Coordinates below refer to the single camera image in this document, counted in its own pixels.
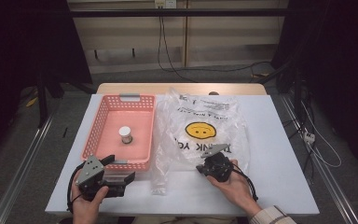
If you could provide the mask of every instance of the yellow smiley face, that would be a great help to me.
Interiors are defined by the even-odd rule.
[[[198,139],[207,139],[216,136],[216,129],[209,123],[193,122],[186,126],[186,133]]]

